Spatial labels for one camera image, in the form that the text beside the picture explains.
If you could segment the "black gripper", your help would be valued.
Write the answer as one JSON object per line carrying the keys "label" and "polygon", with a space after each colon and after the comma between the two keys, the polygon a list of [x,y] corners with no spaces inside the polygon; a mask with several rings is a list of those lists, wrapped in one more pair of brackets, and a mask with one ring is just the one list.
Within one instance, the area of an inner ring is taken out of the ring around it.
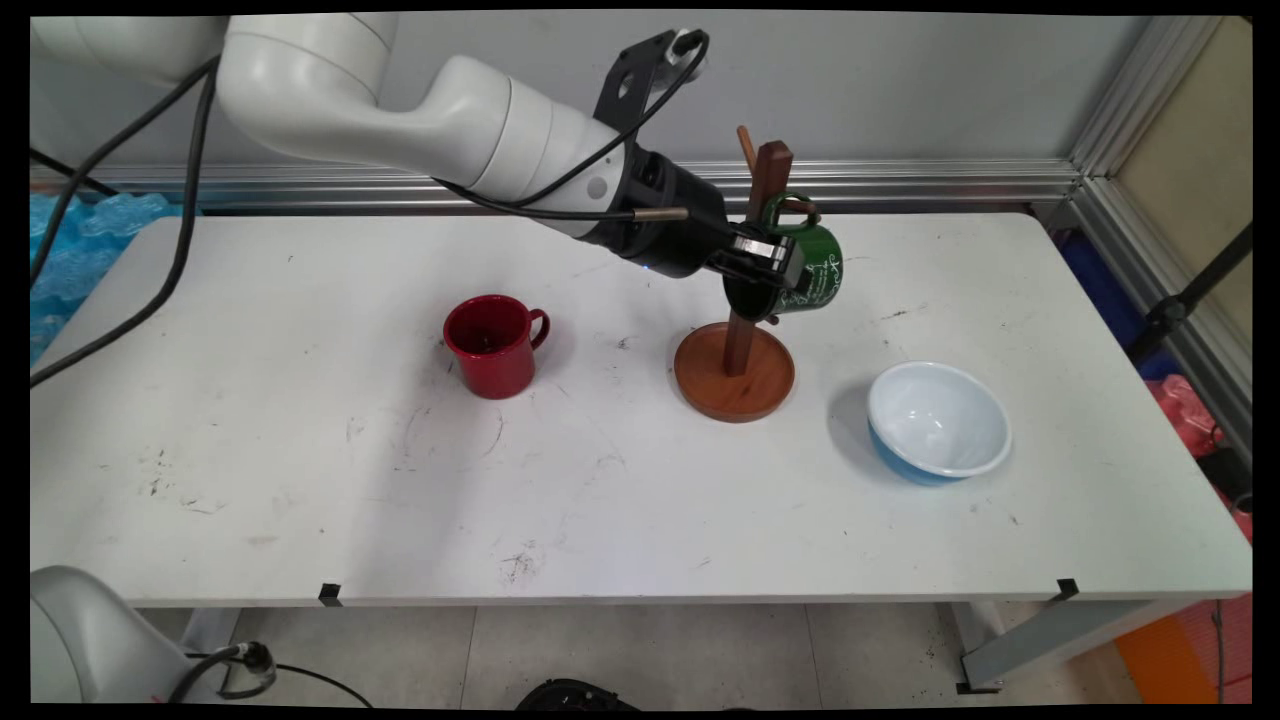
{"label": "black gripper", "polygon": [[[805,272],[799,242],[786,234],[739,232],[727,219],[724,199],[709,182],[659,152],[631,147],[616,211],[682,208],[684,219],[607,222],[605,247],[616,256],[671,278],[689,277],[712,260],[727,281],[795,290]],[[733,243],[733,255],[717,255]]]}

